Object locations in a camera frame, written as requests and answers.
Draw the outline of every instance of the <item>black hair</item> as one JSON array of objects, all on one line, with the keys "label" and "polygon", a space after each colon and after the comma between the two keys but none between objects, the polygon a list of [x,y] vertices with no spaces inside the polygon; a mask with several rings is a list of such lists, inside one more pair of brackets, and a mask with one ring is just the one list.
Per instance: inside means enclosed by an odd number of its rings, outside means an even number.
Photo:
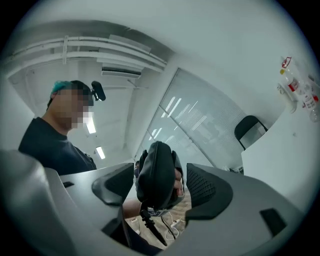
[{"label": "black hair", "polygon": [[[90,92],[90,88],[84,82],[81,82],[79,80],[73,80],[73,81],[70,81],[70,82],[73,83],[74,85],[76,85],[78,88],[81,88],[81,89],[84,89],[84,90],[88,90]],[[52,100],[53,100],[53,98],[51,98],[51,95],[50,95],[50,100],[49,100],[49,102],[47,104],[46,110],[48,110]]]}]

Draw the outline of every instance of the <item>hand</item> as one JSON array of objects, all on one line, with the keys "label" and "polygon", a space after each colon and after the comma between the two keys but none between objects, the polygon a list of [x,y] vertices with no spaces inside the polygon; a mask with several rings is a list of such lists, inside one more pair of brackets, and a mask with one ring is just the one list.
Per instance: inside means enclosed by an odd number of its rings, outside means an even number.
[{"label": "hand", "polygon": [[176,194],[178,196],[182,196],[184,194],[184,192],[182,191],[183,187],[182,187],[182,183],[181,183],[181,173],[180,171],[178,171],[177,169],[174,169],[175,172],[175,181],[174,181],[174,186],[173,188],[176,190]]}]

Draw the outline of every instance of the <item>white table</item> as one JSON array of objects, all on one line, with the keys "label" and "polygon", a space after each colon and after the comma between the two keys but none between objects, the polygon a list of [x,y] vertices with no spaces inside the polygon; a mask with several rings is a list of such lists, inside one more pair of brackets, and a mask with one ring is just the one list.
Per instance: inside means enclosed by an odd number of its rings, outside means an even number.
[{"label": "white table", "polygon": [[306,213],[320,185],[320,122],[298,104],[242,152],[244,175],[261,180]]}]

